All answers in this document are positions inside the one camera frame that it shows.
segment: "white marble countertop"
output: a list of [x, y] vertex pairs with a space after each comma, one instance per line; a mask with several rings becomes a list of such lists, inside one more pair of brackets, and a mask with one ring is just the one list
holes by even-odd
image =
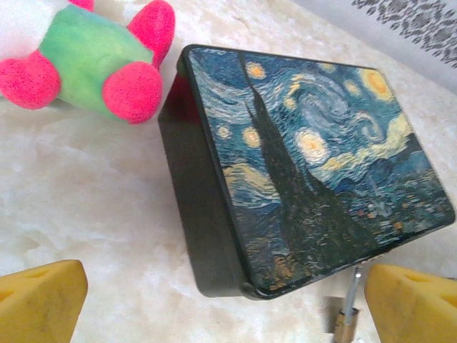
[[[98, 0], [122, 24], [146, 0]], [[167, 93], [190, 43], [381, 69], [454, 203], [457, 96], [289, 0], [170, 0], [176, 38]], [[39, 111], [0, 99], [0, 275], [80, 259], [89, 293], [72, 342], [331, 342], [326, 297], [350, 271], [270, 302], [209, 299], [196, 289], [156, 119], [129, 126], [65, 104]], [[456, 225], [377, 262], [457, 277]], [[359, 289], [355, 342], [379, 343]]]

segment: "starry night painting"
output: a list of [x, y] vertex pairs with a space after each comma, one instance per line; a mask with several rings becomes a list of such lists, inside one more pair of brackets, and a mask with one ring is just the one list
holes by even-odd
[[307, 284], [453, 222], [375, 69], [211, 47], [189, 60], [258, 288]]

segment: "swirling sky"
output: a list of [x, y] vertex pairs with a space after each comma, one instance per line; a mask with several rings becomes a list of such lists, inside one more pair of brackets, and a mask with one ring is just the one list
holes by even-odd
[[[376, 70], [244, 56], [293, 160], [329, 188], [344, 178], [357, 182], [377, 159], [406, 148], [410, 126]], [[250, 207], [276, 201], [246, 110], [252, 92], [237, 53], [196, 48], [190, 57], [233, 200]]]

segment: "metal rod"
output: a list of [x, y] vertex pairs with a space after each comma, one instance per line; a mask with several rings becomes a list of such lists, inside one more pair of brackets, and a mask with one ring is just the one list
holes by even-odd
[[346, 306], [344, 308], [344, 324], [349, 325], [351, 323], [352, 318], [352, 309], [354, 306], [357, 286], [358, 282], [360, 281], [361, 273], [360, 273], [361, 266], [358, 265], [354, 269], [352, 274], [351, 284], [349, 285], [348, 295], [346, 297]]

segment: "plush toy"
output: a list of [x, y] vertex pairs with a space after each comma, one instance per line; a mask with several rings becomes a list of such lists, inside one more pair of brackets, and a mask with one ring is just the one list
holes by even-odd
[[59, 98], [130, 124], [150, 119], [174, 10], [153, 0], [124, 27], [93, 8], [94, 0], [0, 0], [0, 94], [25, 109]]

